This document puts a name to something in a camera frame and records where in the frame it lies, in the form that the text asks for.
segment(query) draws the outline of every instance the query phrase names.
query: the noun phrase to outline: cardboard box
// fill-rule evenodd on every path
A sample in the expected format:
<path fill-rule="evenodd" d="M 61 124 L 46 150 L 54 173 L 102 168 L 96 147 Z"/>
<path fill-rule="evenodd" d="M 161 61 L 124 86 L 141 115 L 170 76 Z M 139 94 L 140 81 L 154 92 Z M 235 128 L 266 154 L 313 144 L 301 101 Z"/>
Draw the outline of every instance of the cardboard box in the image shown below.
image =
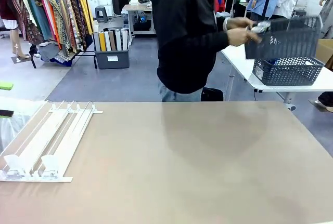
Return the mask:
<path fill-rule="evenodd" d="M 333 39 L 320 39 L 318 42 L 317 59 L 323 62 L 326 68 L 333 68 Z"/>

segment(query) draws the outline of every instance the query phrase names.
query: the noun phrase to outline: basket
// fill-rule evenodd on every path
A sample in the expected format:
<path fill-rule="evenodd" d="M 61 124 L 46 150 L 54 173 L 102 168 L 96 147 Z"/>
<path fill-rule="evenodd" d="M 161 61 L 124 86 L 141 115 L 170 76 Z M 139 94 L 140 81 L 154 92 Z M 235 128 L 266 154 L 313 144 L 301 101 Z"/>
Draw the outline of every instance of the basket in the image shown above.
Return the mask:
<path fill-rule="evenodd" d="M 294 17 L 270 21 L 259 35 L 260 44 L 245 44 L 247 59 L 255 59 L 253 73 L 264 85 L 313 85 L 324 64 L 316 50 L 322 26 L 320 17 Z"/>

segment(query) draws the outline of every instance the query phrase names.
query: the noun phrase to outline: storage bin label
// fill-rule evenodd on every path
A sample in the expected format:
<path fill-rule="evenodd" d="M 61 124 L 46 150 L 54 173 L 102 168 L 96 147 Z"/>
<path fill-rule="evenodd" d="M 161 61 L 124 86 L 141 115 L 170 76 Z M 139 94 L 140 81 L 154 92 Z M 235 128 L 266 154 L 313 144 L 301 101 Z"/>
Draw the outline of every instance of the storage bin label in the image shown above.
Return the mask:
<path fill-rule="evenodd" d="M 256 67 L 255 74 L 259 79 L 262 80 L 262 77 L 264 76 L 264 71 L 260 67 Z"/>
<path fill-rule="evenodd" d="M 109 61 L 109 62 L 115 62 L 115 61 L 118 61 L 118 56 L 108 56 L 108 61 Z"/>

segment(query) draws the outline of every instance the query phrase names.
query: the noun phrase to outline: hand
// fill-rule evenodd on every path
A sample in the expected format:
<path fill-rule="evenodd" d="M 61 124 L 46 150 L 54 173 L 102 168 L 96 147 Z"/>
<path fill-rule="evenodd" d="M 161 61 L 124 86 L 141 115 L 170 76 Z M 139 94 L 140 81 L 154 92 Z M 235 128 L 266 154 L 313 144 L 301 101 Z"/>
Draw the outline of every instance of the hand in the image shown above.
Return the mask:
<path fill-rule="evenodd" d="M 240 46 L 251 39 L 260 43 L 262 39 L 254 32 L 246 30 L 245 28 L 234 28 L 227 32 L 229 45 Z"/>
<path fill-rule="evenodd" d="M 254 21 L 248 18 L 242 18 L 242 17 L 229 18 L 227 21 L 227 29 L 231 30 L 234 28 L 246 28 L 246 27 L 252 28 L 253 24 Z"/>
<path fill-rule="evenodd" d="M 257 3 L 257 1 L 253 0 L 253 1 L 252 1 L 252 4 L 251 4 L 251 8 L 254 8 L 255 5 L 256 5 L 256 3 Z"/>

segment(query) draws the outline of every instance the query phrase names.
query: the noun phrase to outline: gray pants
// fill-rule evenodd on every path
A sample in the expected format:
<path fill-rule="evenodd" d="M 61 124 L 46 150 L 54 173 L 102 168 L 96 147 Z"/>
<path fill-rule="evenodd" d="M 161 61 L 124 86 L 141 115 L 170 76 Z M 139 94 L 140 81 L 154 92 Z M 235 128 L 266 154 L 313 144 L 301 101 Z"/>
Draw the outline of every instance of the gray pants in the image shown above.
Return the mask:
<path fill-rule="evenodd" d="M 159 81 L 159 90 L 162 102 L 200 102 L 202 89 L 195 91 L 191 94 L 175 93 L 166 88 L 162 82 Z"/>

